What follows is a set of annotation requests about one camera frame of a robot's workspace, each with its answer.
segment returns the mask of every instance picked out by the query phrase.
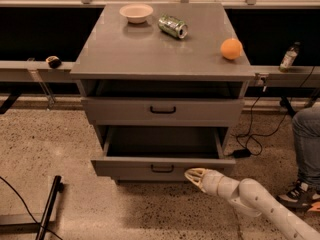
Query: power cord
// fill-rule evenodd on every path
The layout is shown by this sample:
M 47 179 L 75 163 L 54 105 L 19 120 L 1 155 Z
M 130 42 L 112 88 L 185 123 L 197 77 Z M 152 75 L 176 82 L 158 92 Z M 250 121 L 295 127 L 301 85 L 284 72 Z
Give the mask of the power cord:
M 315 69 L 315 66 L 313 66 L 313 68 L 311 69 L 310 73 L 308 74 L 308 76 L 303 80 L 303 82 L 300 84 L 300 86 L 298 88 L 301 88 L 305 82 L 310 78 L 310 76 L 313 74 L 313 71 Z M 253 133 L 253 134 L 250 134 L 251 133 L 251 128 L 252 128 L 252 124 L 253 124 L 253 108 L 254 106 L 257 104 L 257 102 L 260 100 L 261 97 L 258 97 L 256 99 L 256 101 L 252 104 L 251 108 L 250 108 L 250 124 L 249 124 L 249 129 L 247 131 L 247 133 L 245 134 L 238 134 L 238 135 L 233 135 L 238 144 L 244 148 L 243 150 L 235 150 L 232 155 L 235 157 L 235 158 L 243 158 L 243 157 L 249 157 L 250 155 L 254 155 L 254 156 L 259 156 L 262 151 L 263 151 L 263 146 L 261 145 L 261 143 L 255 138 L 255 137 L 271 137 L 272 135 L 274 135 L 279 129 L 280 129 L 280 126 L 281 124 L 283 123 L 284 119 L 286 118 L 288 112 L 285 113 L 285 115 L 283 116 L 283 118 L 280 120 L 278 126 L 276 127 L 276 129 L 269 133 L 269 134 L 256 134 L 256 133 Z M 242 144 L 240 142 L 240 139 L 241 138 L 246 138 L 247 137 L 247 140 L 245 142 L 245 144 Z M 253 140 L 255 143 L 258 144 L 260 150 L 258 153 L 252 153 L 249 149 L 248 149 L 248 143 L 250 140 Z
M 40 227 L 43 228 L 43 226 L 41 226 L 40 223 L 34 218 L 34 216 L 32 215 L 32 213 L 30 212 L 30 210 L 29 210 L 26 202 L 23 200 L 23 198 L 22 198 L 21 195 L 18 193 L 18 191 L 15 190 L 15 188 L 14 188 L 8 181 L 6 181 L 4 178 L 2 178 L 1 176 L 0 176 L 0 179 L 1 179 L 4 183 L 6 183 L 6 184 L 13 190 L 13 192 L 16 193 L 16 195 L 19 197 L 19 199 L 20 199 L 21 202 L 23 203 L 24 207 L 26 208 L 26 210 L 27 210 L 28 214 L 30 215 L 30 217 L 32 218 L 32 220 L 33 220 L 36 224 L 38 224 Z M 46 230 L 47 230 L 48 232 L 50 232 L 51 234 L 53 234 L 54 236 L 56 236 L 58 239 L 63 240 L 60 236 L 58 236 L 56 233 L 54 233 L 54 232 L 51 231 L 50 229 L 46 228 Z

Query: plastic bottle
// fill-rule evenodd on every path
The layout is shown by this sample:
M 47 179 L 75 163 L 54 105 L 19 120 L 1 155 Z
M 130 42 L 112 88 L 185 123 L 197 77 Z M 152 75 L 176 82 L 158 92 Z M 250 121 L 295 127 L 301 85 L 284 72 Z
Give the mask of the plastic bottle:
M 294 60 L 296 59 L 296 57 L 299 54 L 299 50 L 300 50 L 300 43 L 299 42 L 295 42 L 293 45 L 291 45 L 286 54 L 284 55 L 282 62 L 280 64 L 279 70 L 281 72 L 288 72 L 289 68 L 292 66 Z

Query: cabinet top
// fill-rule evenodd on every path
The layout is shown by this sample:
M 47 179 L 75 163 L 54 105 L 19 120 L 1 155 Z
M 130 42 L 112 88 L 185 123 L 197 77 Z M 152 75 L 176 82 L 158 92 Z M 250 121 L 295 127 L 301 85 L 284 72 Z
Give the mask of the cabinet top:
M 244 52 L 233 61 L 220 53 L 223 41 L 236 37 L 220 3 L 152 3 L 153 14 L 142 24 L 128 23 L 120 15 L 124 5 L 105 6 L 71 70 L 74 79 L 253 78 Z M 178 40 L 161 31 L 158 20 L 162 14 L 185 21 L 188 35 Z

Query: black cable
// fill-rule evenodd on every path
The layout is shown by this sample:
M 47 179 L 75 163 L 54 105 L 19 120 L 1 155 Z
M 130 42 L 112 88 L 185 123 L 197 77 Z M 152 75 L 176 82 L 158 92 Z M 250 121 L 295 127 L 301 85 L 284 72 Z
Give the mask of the black cable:
M 22 201 L 24 207 L 26 208 L 26 210 L 27 210 L 28 214 L 30 215 L 30 217 L 32 218 L 32 220 L 33 220 L 35 223 L 37 223 L 40 227 L 43 228 L 43 226 L 41 226 L 40 223 L 34 218 L 34 216 L 32 215 L 32 213 L 30 212 L 30 210 L 29 210 L 26 202 L 23 200 L 23 198 L 22 198 L 21 195 L 18 193 L 18 191 L 15 190 L 15 188 L 14 188 L 8 181 L 6 181 L 4 178 L 2 178 L 1 176 L 0 176 L 0 179 L 1 179 L 4 183 L 6 183 L 6 184 L 16 193 L 16 195 L 20 198 L 20 200 Z M 54 233 L 54 232 L 51 231 L 50 229 L 47 228 L 46 230 L 49 231 L 51 234 L 55 235 L 55 236 L 56 236 L 57 238 L 59 238 L 60 240 L 63 240 L 60 236 L 58 236 L 56 233 Z
M 300 84 L 299 88 L 301 88 L 305 82 L 307 82 L 307 80 L 309 79 L 309 77 L 312 75 L 314 69 L 315 69 L 316 66 L 313 66 L 313 68 L 311 69 L 311 72 L 309 73 L 309 75 L 306 77 L 306 79 L 303 80 L 303 82 Z
M 303 80 L 303 82 L 300 84 L 300 86 L 298 88 L 301 88 L 305 84 L 305 82 L 312 75 L 314 69 L 315 69 L 315 66 L 313 66 L 313 68 L 311 69 L 311 71 L 308 74 L 308 76 Z M 245 149 L 248 149 L 248 143 L 249 143 L 250 140 L 253 140 L 254 142 L 256 142 L 259 145 L 260 151 L 258 153 L 256 153 L 256 154 L 251 153 L 254 156 L 260 155 L 262 153 L 262 151 L 263 151 L 263 146 L 261 145 L 261 143 L 254 136 L 256 136 L 256 137 L 270 137 L 270 136 L 274 135 L 280 129 L 281 124 L 283 123 L 284 119 L 286 118 L 286 116 L 288 114 L 288 112 L 285 113 L 285 115 L 283 116 L 283 118 L 281 119 L 281 121 L 279 122 L 278 126 L 276 127 L 276 129 L 273 132 L 271 132 L 269 134 L 256 134 L 256 133 L 250 134 L 251 128 L 252 128 L 252 124 L 253 124 L 253 107 L 256 105 L 256 103 L 259 101 L 260 98 L 261 97 L 258 97 L 256 99 L 256 101 L 253 103 L 253 105 L 251 106 L 251 108 L 250 108 L 250 125 L 249 125 L 248 132 L 245 133 L 245 134 L 239 134 L 239 135 L 235 136 L 236 140 L 240 144 L 240 146 L 245 148 Z M 239 139 L 240 138 L 245 138 L 245 137 L 248 137 L 247 140 L 246 140 L 246 143 L 242 144 Z

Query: terrazzo floor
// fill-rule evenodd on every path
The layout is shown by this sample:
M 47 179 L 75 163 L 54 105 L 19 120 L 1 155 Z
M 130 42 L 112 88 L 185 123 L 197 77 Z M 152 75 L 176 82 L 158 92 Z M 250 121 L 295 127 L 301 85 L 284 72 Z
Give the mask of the terrazzo floor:
M 272 132 L 282 113 L 253 113 L 254 133 Z M 232 134 L 248 130 L 250 113 L 243 112 Z M 51 229 L 62 239 L 181 240 L 285 239 L 265 217 L 250 218 L 219 198 L 188 183 L 123 183 L 97 177 L 90 159 L 100 156 L 95 132 L 77 100 L 20 101 L 0 115 L 0 176 L 25 199 L 32 213 L 41 213 L 55 175 L 65 189 L 58 194 L 56 220 Z M 272 195 L 287 191 L 295 180 L 296 165 L 291 119 L 279 131 L 259 138 L 259 156 L 238 159 L 232 177 L 259 181 Z M 230 137 L 226 155 L 239 149 Z M 250 149 L 258 151 L 253 143 Z M 0 182 L 0 215 L 25 214 L 12 190 Z M 320 214 L 300 216 L 320 231 Z M 35 239 L 36 234 L 0 234 L 1 240 Z M 58 239 L 51 233 L 46 239 Z

